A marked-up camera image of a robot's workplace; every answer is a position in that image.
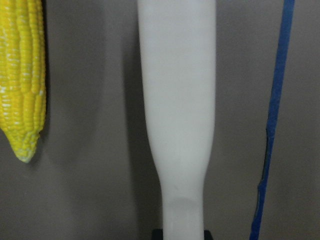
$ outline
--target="black base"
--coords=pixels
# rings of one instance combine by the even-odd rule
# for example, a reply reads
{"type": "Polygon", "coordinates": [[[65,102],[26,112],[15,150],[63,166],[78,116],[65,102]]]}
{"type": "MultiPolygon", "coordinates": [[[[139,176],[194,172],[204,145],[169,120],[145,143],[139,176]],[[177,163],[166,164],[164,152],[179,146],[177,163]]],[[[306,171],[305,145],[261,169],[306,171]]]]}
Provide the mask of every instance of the black base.
{"type": "MultiPolygon", "coordinates": [[[[164,234],[162,229],[154,229],[152,231],[151,240],[163,240],[164,234]]],[[[209,230],[204,230],[204,240],[214,240],[209,230]]]]}

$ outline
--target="blue painter's tape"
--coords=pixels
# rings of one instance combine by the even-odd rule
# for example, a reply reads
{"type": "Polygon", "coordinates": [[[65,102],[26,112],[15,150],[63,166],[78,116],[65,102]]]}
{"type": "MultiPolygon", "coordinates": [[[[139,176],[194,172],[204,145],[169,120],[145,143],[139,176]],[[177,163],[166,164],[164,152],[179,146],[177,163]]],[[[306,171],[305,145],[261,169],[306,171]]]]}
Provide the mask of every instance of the blue painter's tape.
{"type": "Polygon", "coordinates": [[[255,215],[251,224],[251,234],[250,234],[249,240],[259,239],[261,220],[262,220],[264,203],[266,198],[271,155],[272,155],[272,149],[274,145],[274,139],[275,139],[275,133],[276,133],[276,127],[277,127],[282,85],[283,85],[283,80],[285,75],[286,60],[287,60],[289,40],[290,40],[290,31],[291,31],[291,25],[292,25],[292,18],[294,14],[294,6],[295,6],[295,0],[284,0],[280,35],[279,35],[274,75],[273,75],[271,97],[269,102],[268,120],[266,123],[266,148],[265,148],[264,165],[263,165],[261,181],[258,185],[258,199],[257,199],[255,215]]]}

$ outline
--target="bottle body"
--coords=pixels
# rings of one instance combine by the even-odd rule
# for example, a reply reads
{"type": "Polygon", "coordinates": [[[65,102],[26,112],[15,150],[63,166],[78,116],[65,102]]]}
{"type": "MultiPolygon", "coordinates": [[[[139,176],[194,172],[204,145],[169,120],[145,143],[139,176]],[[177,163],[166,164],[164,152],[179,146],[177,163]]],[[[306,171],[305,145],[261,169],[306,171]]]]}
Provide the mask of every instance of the bottle body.
{"type": "Polygon", "coordinates": [[[203,186],[215,123],[214,0],[139,0],[148,138],[165,240],[203,240],[203,186]]]}

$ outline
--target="blue tape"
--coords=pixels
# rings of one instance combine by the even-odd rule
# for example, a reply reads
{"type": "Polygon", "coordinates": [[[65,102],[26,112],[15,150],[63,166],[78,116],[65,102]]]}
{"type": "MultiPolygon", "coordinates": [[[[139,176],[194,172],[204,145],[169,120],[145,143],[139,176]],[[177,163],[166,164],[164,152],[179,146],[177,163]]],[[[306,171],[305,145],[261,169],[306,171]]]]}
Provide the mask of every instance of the blue tape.
{"type": "Polygon", "coordinates": [[[272,149],[274,145],[274,139],[275,139],[275,133],[276,133],[276,127],[277,127],[282,85],[283,85],[283,80],[285,75],[286,60],[287,60],[289,40],[290,40],[290,31],[291,31],[291,25],[292,25],[292,18],[294,14],[294,6],[295,6],[295,0],[284,0],[280,35],[279,35],[274,75],[273,75],[271,97],[269,102],[268,120],[266,123],[266,148],[265,148],[264,165],[263,165],[261,181],[258,185],[258,199],[257,199],[255,215],[251,224],[250,240],[259,239],[261,220],[262,220],[265,198],[266,198],[271,155],[272,155],[272,149]]]}

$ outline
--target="corn cob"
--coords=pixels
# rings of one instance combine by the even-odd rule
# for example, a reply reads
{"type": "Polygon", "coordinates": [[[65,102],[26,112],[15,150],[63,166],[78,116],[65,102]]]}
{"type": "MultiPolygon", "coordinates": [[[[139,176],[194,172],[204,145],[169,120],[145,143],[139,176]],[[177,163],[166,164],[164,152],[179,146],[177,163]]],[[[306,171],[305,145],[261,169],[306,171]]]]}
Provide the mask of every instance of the corn cob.
{"type": "Polygon", "coordinates": [[[0,128],[25,163],[46,114],[42,11],[41,0],[0,0],[0,128]]]}

